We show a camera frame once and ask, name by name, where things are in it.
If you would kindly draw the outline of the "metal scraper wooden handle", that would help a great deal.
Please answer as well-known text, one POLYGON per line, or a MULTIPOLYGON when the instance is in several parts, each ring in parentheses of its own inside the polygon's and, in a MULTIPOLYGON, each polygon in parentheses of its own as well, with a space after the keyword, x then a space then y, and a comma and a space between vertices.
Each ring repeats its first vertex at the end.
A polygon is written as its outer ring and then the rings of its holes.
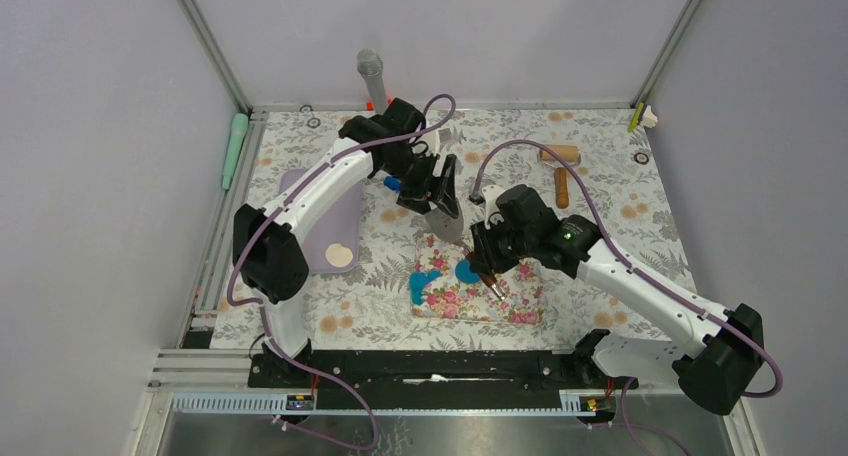
MULTIPOLYGON (((424 220, 438 239, 462 249, 466 262, 471 265, 474 254, 472 247, 464 240, 462 213, 459 213, 457 218, 453 218, 443 210, 432 209, 424 215, 424 220)), ((472 268, 469 268, 469 270, 480 278, 481 282, 499 301, 506 300, 506 294, 500 288, 494 276, 475 272, 472 268)))

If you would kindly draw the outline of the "floral cutting board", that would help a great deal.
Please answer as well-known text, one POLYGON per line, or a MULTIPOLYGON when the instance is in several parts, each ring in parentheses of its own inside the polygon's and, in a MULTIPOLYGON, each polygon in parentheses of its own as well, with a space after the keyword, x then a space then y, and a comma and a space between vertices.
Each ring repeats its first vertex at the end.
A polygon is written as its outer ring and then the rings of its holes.
POLYGON ((500 288, 506 294, 506 300, 499 301, 481 281, 467 285, 456 278, 454 270, 460 260, 465 260, 465 257, 459 247, 441 241, 432 234, 425 234, 418 239, 412 273, 440 271, 442 276, 425 288, 422 305, 411 302, 413 315, 525 325, 536 325, 543 321, 547 307, 538 263, 523 260, 510 271, 496 276, 500 288))

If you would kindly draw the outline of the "purple tray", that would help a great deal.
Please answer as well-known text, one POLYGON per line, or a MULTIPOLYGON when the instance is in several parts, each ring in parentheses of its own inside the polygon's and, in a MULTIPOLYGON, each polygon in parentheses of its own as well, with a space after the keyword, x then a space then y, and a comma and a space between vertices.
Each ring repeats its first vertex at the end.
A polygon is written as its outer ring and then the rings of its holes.
POLYGON ((291 225, 308 268, 313 274, 352 270, 358 261, 363 183, 340 169, 294 170, 281 179, 279 202, 285 206, 275 223, 291 225), (334 268, 325 260, 333 243, 349 247, 353 262, 334 268))

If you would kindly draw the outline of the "blue dough scrap strip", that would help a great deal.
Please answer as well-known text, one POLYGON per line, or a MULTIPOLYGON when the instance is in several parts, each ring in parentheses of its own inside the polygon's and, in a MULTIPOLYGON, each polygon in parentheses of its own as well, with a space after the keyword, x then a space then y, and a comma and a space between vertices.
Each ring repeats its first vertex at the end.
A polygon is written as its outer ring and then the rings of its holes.
POLYGON ((414 271, 409 279, 410 300, 414 305, 423 304, 425 288, 442 276, 440 271, 414 271))

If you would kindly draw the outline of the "wooden rolling pin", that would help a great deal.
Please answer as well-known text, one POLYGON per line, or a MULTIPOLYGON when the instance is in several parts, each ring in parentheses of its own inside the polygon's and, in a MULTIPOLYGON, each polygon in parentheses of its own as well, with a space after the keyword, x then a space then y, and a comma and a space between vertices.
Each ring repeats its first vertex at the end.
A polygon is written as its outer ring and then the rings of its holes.
POLYGON ((566 209, 570 204, 568 189, 569 171, 560 162, 564 160, 569 166, 579 165, 581 156, 576 145, 548 145, 549 151, 540 149, 539 160, 554 169, 554 193, 555 204, 559 209, 566 209))

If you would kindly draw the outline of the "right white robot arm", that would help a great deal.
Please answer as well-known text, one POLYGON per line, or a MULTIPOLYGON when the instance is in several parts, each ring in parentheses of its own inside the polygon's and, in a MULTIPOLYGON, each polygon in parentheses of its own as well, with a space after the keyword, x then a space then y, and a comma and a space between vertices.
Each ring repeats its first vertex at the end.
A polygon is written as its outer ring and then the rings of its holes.
POLYGON ((484 218, 471 227, 472 269, 499 276, 525 260, 599 289, 648 320, 666 342, 595 329, 576 346, 575 378, 597 388, 610 377, 675 384, 695 404, 728 415, 766 361, 762 317, 685 290, 604 238, 589 219, 558 217, 532 188, 489 185, 472 195, 484 218))

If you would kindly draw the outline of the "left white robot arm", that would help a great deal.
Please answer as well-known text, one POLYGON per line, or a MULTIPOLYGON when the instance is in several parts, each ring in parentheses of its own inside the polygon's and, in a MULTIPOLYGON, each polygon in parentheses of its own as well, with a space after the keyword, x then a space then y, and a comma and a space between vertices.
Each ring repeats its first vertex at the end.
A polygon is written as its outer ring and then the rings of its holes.
POLYGON ((301 294, 310 269, 301 245, 349 189, 384 172, 400 182, 400 207, 424 216, 439 239, 461 239, 457 158, 440 154, 437 134, 451 117, 434 122, 396 98, 381 114, 347 121, 322 158, 275 199, 237 210, 226 299, 233 307, 258 306, 264 344, 275 355, 272 374, 285 386, 301 385, 310 373, 301 353, 310 346, 301 294))

